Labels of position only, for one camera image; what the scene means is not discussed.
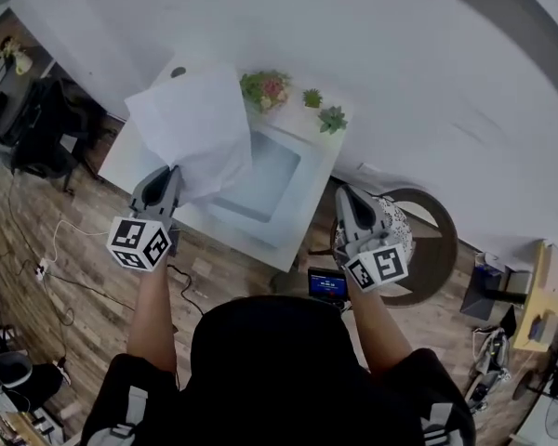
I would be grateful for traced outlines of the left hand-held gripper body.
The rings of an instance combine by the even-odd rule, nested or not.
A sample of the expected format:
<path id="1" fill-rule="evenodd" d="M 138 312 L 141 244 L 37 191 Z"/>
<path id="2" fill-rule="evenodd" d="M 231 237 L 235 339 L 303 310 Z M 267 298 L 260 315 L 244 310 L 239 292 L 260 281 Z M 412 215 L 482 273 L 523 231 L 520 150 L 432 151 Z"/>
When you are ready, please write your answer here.
<path id="1" fill-rule="evenodd" d="M 127 269 L 153 272 L 166 255 L 175 255 L 179 228 L 173 221 L 178 201 L 145 204 L 132 200 L 129 216 L 116 216 L 106 247 Z"/>

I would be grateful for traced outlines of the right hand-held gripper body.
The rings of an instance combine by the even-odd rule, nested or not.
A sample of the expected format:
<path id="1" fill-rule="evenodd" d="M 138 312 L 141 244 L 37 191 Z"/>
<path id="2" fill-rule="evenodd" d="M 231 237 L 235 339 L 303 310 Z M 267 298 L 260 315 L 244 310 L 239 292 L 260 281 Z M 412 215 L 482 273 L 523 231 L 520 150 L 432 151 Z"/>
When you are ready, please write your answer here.
<path id="1" fill-rule="evenodd" d="M 408 276 L 405 249 L 390 231 L 337 246 L 336 257 L 364 293 Z"/>

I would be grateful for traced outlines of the white cloth sheet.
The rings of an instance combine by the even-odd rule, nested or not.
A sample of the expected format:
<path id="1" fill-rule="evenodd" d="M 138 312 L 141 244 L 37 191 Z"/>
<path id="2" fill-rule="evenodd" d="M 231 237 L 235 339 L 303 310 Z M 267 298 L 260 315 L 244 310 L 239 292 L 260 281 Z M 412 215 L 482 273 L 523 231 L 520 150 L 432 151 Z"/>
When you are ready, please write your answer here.
<path id="1" fill-rule="evenodd" d="M 189 69 L 126 99 L 146 147 L 182 179 L 179 203 L 212 198 L 252 170 L 251 131 L 235 68 Z"/>

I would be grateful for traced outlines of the person's right forearm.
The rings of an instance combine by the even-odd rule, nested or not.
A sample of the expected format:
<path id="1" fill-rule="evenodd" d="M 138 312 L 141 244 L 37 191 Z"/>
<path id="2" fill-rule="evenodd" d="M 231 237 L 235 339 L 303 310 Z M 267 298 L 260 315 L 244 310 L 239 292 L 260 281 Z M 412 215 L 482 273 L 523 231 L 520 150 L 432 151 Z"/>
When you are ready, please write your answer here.
<path id="1" fill-rule="evenodd" d="M 369 372 L 379 377 L 406 359 L 413 348 L 387 310 L 380 293 L 348 285 L 356 329 Z"/>

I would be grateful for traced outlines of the person's left forearm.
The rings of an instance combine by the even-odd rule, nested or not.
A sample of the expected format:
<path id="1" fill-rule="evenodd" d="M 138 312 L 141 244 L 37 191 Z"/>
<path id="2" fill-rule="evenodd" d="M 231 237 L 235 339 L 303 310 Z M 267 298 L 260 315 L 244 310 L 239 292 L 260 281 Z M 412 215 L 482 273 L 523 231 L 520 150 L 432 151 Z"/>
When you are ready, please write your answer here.
<path id="1" fill-rule="evenodd" d="M 177 355 L 165 261 L 140 279 L 126 353 L 146 360 L 161 371 L 176 372 Z"/>

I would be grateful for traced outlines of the white table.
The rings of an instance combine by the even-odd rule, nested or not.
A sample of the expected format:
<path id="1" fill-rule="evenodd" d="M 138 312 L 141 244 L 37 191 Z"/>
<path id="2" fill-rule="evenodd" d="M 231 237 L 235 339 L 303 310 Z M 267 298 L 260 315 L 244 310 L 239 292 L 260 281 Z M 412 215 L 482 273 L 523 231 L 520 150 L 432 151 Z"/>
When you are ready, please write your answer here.
<path id="1" fill-rule="evenodd" d="M 171 79 L 170 73 L 176 67 L 181 66 L 185 67 L 186 70 L 197 70 L 216 64 L 233 66 L 239 81 L 239 70 L 229 62 L 202 56 L 188 57 L 184 54 L 178 54 L 165 66 L 149 88 Z M 300 216 L 297 218 L 294 235 L 289 238 L 286 244 L 278 248 L 272 247 L 240 230 L 233 229 L 214 217 L 204 216 L 194 211 L 189 212 L 186 217 L 176 217 L 176 211 L 188 203 L 179 204 L 174 218 L 178 222 L 269 266 L 284 271 L 289 270 L 312 222 L 312 217 L 325 190 L 345 137 L 343 131 L 338 131 L 335 134 L 320 132 L 321 122 L 316 111 L 305 107 L 301 99 L 302 92 L 311 87 L 312 81 L 302 76 L 296 77 L 289 88 L 287 102 L 266 114 L 256 111 L 244 101 L 249 128 L 252 122 L 273 125 L 295 136 L 309 140 L 322 150 L 322 162 L 313 177 L 312 187 L 305 198 L 304 208 L 301 209 Z M 100 169 L 100 175 L 119 189 L 131 192 L 151 172 L 163 166 L 168 165 L 146 147 L 139 130 L 129 116 Z"/>

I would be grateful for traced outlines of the small black screen device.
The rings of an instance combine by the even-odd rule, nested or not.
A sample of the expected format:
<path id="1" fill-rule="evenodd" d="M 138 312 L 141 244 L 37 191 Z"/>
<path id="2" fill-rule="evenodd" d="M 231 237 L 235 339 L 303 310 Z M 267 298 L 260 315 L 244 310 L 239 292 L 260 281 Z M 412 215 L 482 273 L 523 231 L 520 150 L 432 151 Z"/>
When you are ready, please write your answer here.
<path id="1" fill-rule="evenodd" d="M 309 296 L 325 301 L 348 301 L 346 275 L 341 270 L 308 268 Z"/>

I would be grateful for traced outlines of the round brown stool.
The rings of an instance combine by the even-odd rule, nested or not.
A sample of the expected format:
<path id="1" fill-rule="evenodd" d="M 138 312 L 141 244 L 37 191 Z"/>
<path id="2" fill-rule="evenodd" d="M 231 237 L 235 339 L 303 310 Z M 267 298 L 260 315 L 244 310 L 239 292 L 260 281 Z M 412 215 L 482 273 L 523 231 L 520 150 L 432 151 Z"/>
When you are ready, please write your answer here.
<path id="1" fill-rule="evenodd" d="M 398 295 L 384 295 L 382 297 L 389 308 L 410 308 L 419 305 L 434 295 L 448 282 L 458 255 L 457 230 L 446 209 L 429 193 L 419 189 L 397 189 L 378 195 L 394 202 L 412 203 L 425 209 L 435 220 L 438 235 L 428 236 L 419 233 L 411 225 L 414 250 L 408 266 L 408 276 L 396 284 L 405 289 Z M 362 240 L 371 234 L 385 230 L 357 232 L 353 241 Z M 331 231 L 331 251 L 333 255 L 333 233 Z"/>

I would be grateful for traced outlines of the small leafy potted plant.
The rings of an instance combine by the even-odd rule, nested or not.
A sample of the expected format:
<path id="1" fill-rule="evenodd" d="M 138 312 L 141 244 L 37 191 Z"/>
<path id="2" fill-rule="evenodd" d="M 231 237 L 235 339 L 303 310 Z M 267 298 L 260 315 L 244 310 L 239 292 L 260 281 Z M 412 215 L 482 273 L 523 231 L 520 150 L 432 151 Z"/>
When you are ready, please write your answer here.
<path id="1" fill-rule="evenodd" d="M 318 119 L 321 122 L 321 133 L 335 134 L 339 130 L 345 130 L 348 124 L 345 113 L 340 106 L 322 109 L 318 114 Z"/>

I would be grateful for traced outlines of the black bin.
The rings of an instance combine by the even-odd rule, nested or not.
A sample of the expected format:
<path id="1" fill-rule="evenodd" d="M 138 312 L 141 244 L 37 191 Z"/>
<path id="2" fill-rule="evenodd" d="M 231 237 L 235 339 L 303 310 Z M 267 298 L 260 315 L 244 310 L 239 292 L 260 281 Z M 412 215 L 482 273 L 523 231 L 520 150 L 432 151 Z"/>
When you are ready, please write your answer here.
<path id="1" fill-rule="evenodd" d="M 516 271 L 489 253 L 478 253 L 474 259 L 472 275 L 459 312 L 481 321 L 490 318 L 496 302 L 522 306 L 525 293 L 508 290 L 508 283 Z"/>

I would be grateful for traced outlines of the black office chair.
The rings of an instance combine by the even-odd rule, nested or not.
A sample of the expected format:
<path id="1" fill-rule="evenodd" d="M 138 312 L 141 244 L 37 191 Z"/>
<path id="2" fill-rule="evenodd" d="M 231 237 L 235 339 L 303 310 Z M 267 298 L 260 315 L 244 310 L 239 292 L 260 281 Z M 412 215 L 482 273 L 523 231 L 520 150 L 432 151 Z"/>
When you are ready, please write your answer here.
<path id="1" fill-rule="evenodd" d="M 47 77 L 38 82 L 38 94 L 21 119 L 20 138 L 10 153 L 10 170 L 42 179 L 62 179 L 62 191 L 73 195 L 73 170 L 83 165 L 102 132 L 105 110 L 75 82 Z"/>

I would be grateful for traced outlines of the pink flower bouquet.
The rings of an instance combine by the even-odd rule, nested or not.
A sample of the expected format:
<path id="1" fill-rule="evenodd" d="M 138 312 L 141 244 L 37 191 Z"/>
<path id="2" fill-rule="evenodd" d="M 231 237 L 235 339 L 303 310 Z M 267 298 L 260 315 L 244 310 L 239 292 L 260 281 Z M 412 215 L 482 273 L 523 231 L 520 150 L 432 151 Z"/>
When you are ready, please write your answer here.
<path id="1" fill-rule="evenodd" d="M 287 102 L 290 83 L 288 74 L 276 70 L 244 73 L 240 79 L 244 99 L 261 113 Z"/>

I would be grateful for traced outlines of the person's black shirt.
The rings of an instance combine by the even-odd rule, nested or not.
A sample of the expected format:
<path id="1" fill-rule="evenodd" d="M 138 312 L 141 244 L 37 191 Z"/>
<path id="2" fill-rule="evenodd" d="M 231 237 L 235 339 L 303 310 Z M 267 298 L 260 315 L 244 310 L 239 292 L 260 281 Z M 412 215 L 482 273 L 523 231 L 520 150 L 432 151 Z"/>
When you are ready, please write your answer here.
<path id="1" fill-rule="evenodd" d="M 475 446 L 465 400 L 422 348 L 373 377 L 337 308 L 242 297 L 197 324 L 191 378 L 116 356 L 81 446 Z"/>

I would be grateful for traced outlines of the light wooden desk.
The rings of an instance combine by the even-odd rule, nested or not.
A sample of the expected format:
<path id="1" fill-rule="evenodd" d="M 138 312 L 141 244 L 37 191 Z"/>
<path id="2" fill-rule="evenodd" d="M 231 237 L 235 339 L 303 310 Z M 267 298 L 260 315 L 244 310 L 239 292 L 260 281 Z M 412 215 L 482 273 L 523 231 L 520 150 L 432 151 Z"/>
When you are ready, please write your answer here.
<path id="1" fill-rule="evenodd" d="M 546 352 L 558 328 L 558 247 L 538 243 L 529 292 L 511 347 Z"/>

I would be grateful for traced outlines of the pale flower vase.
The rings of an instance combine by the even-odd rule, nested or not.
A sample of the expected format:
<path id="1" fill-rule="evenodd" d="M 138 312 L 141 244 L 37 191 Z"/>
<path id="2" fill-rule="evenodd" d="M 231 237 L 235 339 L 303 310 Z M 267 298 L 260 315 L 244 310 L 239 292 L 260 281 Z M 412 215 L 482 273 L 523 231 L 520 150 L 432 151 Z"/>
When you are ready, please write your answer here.
<path id="1" fill-rule="evenodd" d="M 17 75 L 26 74 L 33 66 L 33 60 L 21 48 L 20 42 L 12 36 L 7 36 L 1 42 L 0 55 L 14 61 Z"/>

